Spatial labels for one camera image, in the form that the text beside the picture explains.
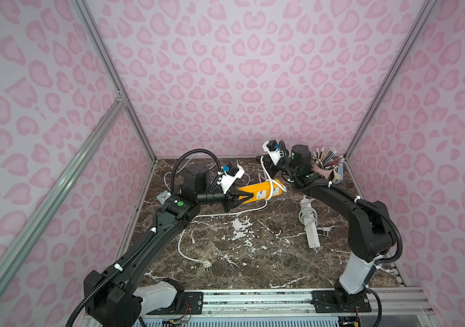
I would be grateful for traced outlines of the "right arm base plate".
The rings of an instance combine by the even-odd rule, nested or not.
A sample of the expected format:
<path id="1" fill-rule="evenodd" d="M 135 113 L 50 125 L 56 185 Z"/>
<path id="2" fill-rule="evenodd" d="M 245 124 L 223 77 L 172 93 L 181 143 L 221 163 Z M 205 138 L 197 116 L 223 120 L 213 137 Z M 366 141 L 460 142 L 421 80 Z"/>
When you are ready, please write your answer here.
<path id="1" fill-rule="evenodd" d="M 370 302 L 365 291 L 347 294 L 343 289 L 311 292 L 316 313 L 370 313 Z"/>

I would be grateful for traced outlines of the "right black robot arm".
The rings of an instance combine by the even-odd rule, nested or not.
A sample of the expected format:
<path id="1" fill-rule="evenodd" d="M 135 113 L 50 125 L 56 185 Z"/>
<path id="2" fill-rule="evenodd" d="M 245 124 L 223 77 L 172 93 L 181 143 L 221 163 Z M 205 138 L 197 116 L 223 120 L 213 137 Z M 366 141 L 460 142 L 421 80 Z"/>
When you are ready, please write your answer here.
<path id="1" fill-rule="evenodd" d="M 282 174 L 295 191 L 320 200 L 347 220 L 351 256 L 334 290 L 345 298 L 365 294 L 377 267 L 394 263 L 403 254 L 403 240 L 387 206 L 352 196 L 315 171 L 306 145 L 287 149 L 283 141 L 270 140 L 262 148 L 271 160 L 267 168 L 270 177 Z"/>

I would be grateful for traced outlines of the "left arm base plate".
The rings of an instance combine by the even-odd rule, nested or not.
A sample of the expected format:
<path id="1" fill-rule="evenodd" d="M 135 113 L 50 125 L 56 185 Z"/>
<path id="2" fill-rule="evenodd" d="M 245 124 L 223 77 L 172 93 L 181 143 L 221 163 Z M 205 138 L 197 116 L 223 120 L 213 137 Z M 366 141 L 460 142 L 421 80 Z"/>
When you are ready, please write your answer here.
<path id="1" fill-rule="evenodd" d="M 204 294 L 202 292 L 184 292 L 176 296 L 173 304 L 167 308 L 156 309 L 148 313 L 148 316 L 179 315 L 190 313 L 191 315 L 201 315 L 203 311 Z"/>

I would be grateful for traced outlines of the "white power strip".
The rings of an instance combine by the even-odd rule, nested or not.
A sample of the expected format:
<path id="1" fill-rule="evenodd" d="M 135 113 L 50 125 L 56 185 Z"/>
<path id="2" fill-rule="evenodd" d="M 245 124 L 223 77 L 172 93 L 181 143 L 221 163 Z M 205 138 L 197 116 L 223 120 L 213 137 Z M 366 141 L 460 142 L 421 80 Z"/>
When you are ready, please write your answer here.
<path id="1" fill-rule="evenodd" d="M 312 206 L 313 199 L 303 196 L 300 201 L 299 221 L 303 224 L 307 237 L 307 243 L 310 249 L 321 248 L 321 242 L 318 235 L 318 213 Z"/>

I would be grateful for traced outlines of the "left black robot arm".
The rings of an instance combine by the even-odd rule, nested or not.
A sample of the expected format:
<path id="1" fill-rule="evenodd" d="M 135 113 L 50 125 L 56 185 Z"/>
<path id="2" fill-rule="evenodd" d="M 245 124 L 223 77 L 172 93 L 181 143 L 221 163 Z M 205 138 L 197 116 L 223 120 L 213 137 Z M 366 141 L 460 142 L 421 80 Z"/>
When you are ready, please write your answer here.
<path id="1" fill-rule="evenodd" d="M 183 175 L 183 185 L 175 185 L 179 165 L 191 155 L 209 155 L 218 173 L 210 178 L 206 166 L 193 165 Z M 183 306 L 185 289 L 177 281 L 164 279 L 151 286 L 144 295 L 137 295 L 138 285 L 148 268 L 167 245 L 181 234 L 208 204 L 222 204 L 229 212 L 249 200 L 251 193 L 236 188 L 236 180 L 245 170 L 239 164 L 222 165 L 218 157 L 206 149 L 194 149 L 183 154 L 171 171 L 170 192 L 156 211 L 149 230 L 127 252 L 103 272 L 92 271 L 86 276 L 84 299 L 70 314 L 66 325 L 73 326 L 81 312 L 87 313 L 102 326 L 134 326 L 147 313 L 167 309 L 172 313 Z"/>

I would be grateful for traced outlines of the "orange power strip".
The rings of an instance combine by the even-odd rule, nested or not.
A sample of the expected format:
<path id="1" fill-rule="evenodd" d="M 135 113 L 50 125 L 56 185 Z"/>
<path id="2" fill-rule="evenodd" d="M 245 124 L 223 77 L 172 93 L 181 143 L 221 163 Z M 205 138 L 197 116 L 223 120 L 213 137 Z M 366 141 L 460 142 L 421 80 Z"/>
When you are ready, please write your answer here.
<path id="1" fill-rule="evenodd" d="M 253 197 L 246 201 L 246 203 L 251 202 L 258 202 L 261 200 L 268 200 L 270 199 L 270 189 L 272 187 L 272 198 L 280 196 L 283 193 L 283 189 L 281 188 L 281 183 L 279 180 L 273 180 L 273 182 L 267 180 L 263 183 L 257 183 L 252 185 L 247 185 L 244 187 L 240 187 L 239 191 L 252 193 Z"/>

